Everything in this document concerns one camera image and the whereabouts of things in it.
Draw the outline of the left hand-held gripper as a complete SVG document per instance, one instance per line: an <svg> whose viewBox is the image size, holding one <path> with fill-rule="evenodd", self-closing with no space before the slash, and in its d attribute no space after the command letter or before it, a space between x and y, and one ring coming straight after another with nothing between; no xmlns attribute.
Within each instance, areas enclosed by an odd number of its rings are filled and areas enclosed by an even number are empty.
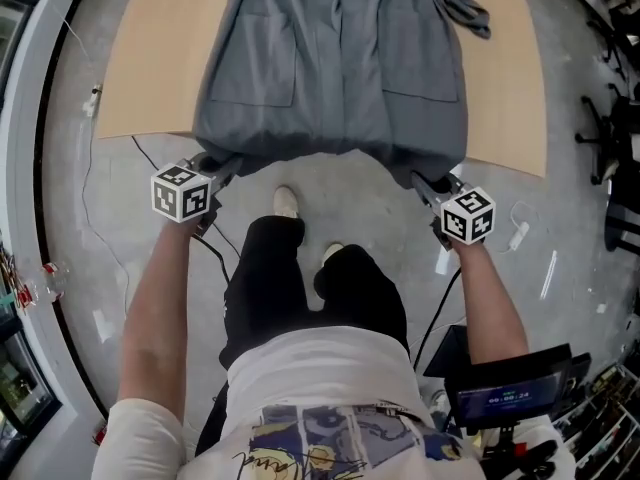
<svg viewBox="0 0 640 480"><path fill-rule="evenodd" d="M220 167L207 152L196 154L188 164L167 164L151 177L152 209L175 223L195 222L195 234L203 237L221 208L217 194L239 169L239 164Z"/></svg>

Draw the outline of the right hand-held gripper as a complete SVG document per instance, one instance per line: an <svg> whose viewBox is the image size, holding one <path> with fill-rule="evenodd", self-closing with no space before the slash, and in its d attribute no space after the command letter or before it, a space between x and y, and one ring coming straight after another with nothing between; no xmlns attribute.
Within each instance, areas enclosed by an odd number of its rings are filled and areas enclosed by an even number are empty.
<svg viewBox="0 0 640 480"><path fill-rule="evenodd" d="M436 215L434 233L446 250L455 242L483 242L494 231L496 203L481 187L468 189L467 183L448 173L439 180L439 192L454 197L441 204L440 194L421 174L412 172L411 182L420 200Z"/></svg>

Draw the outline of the grey robe with belt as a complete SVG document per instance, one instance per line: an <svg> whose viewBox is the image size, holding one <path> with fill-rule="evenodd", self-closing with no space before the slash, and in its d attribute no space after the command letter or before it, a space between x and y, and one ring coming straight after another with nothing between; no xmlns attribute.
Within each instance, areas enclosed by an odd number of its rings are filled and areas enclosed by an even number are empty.
<svg viewBox="0 0 640 480"><path fill-rule="evenodd" d="M228 0L194 134L241 172L361 151L403 187L466 155L458 27L491 36L475 0Z"/></svg>

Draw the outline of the person's right forearm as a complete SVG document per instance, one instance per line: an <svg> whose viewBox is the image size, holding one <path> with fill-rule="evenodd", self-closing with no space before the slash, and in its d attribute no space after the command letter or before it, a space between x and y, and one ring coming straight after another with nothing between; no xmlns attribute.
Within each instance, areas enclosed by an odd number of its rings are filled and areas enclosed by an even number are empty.
<svg viewBox="0 0 640 480"><path fill-rule="evenodd" d="M460 263L471 362L528 354L522 321L485 246L453 241L452 248Z"/></svg>

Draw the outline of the person's left forearm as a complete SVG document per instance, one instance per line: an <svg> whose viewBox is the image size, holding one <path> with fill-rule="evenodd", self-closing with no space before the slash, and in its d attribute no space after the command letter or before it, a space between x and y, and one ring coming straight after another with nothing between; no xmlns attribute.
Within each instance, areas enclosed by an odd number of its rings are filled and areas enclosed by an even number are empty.
<svg viewBox="0 0 640 480"><path fill-rule="evenodd" d="M124 324L118 398L144 399L184 419L187 286L195 223L167 221L137 285Z"/></svg>

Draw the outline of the person's left shoe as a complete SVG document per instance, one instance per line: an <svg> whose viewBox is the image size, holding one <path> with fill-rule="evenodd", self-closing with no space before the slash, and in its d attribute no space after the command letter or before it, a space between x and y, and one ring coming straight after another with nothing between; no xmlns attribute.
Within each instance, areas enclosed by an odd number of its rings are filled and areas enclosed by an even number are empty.
<svg viewBox="0 0 640 480"><path fill-rule="evenodd" d="M273 214L279 217L297 219L299 203L294 191L286 186L279 186L273 196Z"/></svg>

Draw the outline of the white power strip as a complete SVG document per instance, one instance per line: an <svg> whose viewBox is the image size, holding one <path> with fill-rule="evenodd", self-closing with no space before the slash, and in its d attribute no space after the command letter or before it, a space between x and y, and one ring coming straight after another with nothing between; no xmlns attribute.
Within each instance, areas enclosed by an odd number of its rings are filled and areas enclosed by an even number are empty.
<svg viewBox="0 0 640 480"><path fill-rule="evenodd" d="M82 104L82 111L87 118L94 117L102 95L102 85L96 84L91 89L89 98Z"/></svg>
<svg viewBox="0 0 640 480"><path fill-rule="evenodd" d="M516 251L519 248L522 241L527 236L529 230L530 230L530 225L526 221L523 221L516 225L516 231L514 235L511 237L508 245L511 251Z"/></svg>

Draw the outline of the person's black trousers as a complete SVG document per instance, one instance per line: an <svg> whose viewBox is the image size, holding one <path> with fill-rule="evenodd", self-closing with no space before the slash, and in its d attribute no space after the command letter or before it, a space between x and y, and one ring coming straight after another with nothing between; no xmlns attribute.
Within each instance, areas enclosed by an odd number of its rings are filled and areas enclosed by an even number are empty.
<svg viewBox="0 0 640 480"><path fill-rule="evenodd" d="M305 224L266 216L247 232L225 292L228 380L199 438L203 454L271 406L385 405L419 411L406 312L368 252L347 245L316 273L307 304L298 249Z"/></svg>

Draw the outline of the black office chair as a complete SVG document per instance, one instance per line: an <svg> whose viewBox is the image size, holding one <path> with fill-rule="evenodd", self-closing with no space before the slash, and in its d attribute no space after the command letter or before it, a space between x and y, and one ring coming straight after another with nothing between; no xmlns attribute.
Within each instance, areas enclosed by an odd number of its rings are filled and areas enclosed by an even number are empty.
<svg viewBox="0 0 640 480"><path fill-rule="evenodd" d="M640 3L625 0L609 10L610 23L595 14L586 21L589 28L598 33L605 41L606 53L603 61L612 58L617 62L615 72L623 81L629 80L620 54L632 68L640 71Z"/></svg>
<svg viewBox="0 0 640 480"><path fill-rule="evenodd" d="M590 182L594 186L612 178L624 163L640 163L640 152L634 152L634 140L640 141L640 82L633 96L623 96L614 83L608 83L607 88L614 93L609 115L600 115L590 97L580 98L593 118L596 135L591 138L580 133L574 135L577 144L592 147Z"/></svg>

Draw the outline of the clear plastic bottle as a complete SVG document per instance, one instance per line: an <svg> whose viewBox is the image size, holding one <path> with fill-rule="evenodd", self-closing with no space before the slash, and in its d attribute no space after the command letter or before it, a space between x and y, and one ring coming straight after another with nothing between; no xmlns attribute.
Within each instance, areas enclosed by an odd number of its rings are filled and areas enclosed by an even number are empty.
<svg viewBox="0 0 640 480"><path fill-rule="evenodd" d="M65 294L69 269L64 262L48 262L36 268L30 278L34 302L53 303Z"/></svg>

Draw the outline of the black framed glass window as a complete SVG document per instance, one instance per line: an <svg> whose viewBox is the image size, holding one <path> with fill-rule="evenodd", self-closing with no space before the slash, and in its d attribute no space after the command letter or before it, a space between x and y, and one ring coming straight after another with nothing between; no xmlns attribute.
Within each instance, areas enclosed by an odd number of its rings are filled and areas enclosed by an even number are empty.
<svg viewBox="0 0 640 480"><path fill-rule="evenodd" d="M62 19L53 5L35 0L18 41L0 110L0 235L19 266L41 260L34 205L34 150L47 70Z"/></svg>

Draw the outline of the person's white printed t-shirt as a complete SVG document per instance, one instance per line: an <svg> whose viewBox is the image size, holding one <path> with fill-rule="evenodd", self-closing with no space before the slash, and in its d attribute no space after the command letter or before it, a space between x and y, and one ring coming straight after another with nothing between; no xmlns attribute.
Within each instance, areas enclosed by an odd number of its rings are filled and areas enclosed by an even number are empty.
<svg viewBox="0 0 640 480"><path fill-rule="evenodd" d="M192 460L169 410L117 402L92 480L485 480L479 451L435 428L388 336L286 333L236 359L228 383L220 440Z"/></svg>

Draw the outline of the black monitor screen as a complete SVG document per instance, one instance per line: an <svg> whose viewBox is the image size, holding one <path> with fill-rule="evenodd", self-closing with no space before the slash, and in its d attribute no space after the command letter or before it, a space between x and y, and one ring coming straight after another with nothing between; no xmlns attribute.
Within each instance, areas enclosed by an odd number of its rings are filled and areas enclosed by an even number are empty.
<svg viewBox="0 0 640 480"><path fill-rule="evenodd" d="M453 418L475 430L514 426L552 413L592 363L589 353L574 356L570 346L495 362L469 365L445 378Z"/></svg>

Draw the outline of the black monitor mount rig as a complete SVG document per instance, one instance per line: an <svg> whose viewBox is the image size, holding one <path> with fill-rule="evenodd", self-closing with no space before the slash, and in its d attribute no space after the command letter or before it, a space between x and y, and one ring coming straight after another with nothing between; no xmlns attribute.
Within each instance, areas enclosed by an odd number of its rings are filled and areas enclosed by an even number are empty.
<svg viewBox="0 0 640 480"><path fill-rule="evenodd" d="M556 472L552 462L558 445L547 440L530 447L513 440L515 427L501 427L498 442L483 451L480 461L487 480L505 480L511 473L520 471L518 480L549 480Z"/></svg>

